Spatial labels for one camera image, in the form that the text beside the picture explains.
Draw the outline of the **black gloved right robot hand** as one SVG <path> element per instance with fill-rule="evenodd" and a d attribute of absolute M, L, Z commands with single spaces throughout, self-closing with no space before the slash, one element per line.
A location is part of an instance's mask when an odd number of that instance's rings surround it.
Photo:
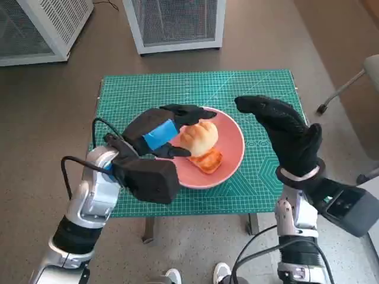
<path fill-rule="evenodd" d="M 320 124 L 308 126 L 292 105 L 279 99 L 238 96 L 235 104 L 241 113 L 253 114 L 264 127 L 280 166 L 288 173 L 302 178 L 318 166 Z"/>

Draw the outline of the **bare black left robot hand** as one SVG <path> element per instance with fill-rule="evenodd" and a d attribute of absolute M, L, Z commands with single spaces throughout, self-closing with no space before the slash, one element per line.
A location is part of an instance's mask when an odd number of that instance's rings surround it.
<path fill-rule="evenodd" d="M 195 125 L 216 115 L 196 105 L 170 104 L 151 108 L 135 118 L 122 136 L 139 156 L 152 154 L 163 159 L 189 157 L 190 151 L 175 147 L 170 141 L 179 135 L 181 127 Z"/>

